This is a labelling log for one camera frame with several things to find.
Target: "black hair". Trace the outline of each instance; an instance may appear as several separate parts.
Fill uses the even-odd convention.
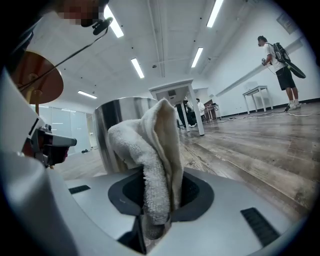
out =
[[[258,41],[259,40],[263,40],[265,42],[268,42],[268,40],[263,35],[258,36]]]

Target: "sneaker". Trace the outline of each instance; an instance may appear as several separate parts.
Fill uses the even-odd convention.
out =
[[[297,109],[297,106],[295,104],[290,104],[289,107],[289,111]]]

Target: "person in white shirt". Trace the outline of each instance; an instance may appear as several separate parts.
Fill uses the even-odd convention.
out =
[[[205,115],[205,105],[200,102],[200,99],[196,98],[196,101],[198,103],[198,108],[199,108],[199,111],[200,111],[200,116],[204,116]]]
[[[276,76],[278,78],[280,88],[282,91],[286,91],[286,94],[289,98],[289,110],[296,110],[301,107],[298,100],[298,90],[295,85],[295,82],[292,78],[291,71],[289,68],[282,62],[276,59],[275,50],[273,44],[268,43],[267,39],[260,35],[258,37],[258,45],[263,47],[266,54],[266,60],[262,63],[264,66],[268,63],[271,63],[274,67]]]

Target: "towel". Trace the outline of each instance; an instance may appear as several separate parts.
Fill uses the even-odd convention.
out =
[[[146,232],[150,239],[156,239],[170,212],[181,203],[183,168],[175,109],[162,99],[141,119],[112,126],[108,139],[128,166],[143,166]]]

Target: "metal trash can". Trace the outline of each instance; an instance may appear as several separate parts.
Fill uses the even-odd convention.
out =
[[[94,129],[100,156],[107,174],[123,172],[128,167],[114,153],[108,140],[110,127],[132,119],[140,119],[158,101],[147,97],[125,97],[107,102],[94,111]]]

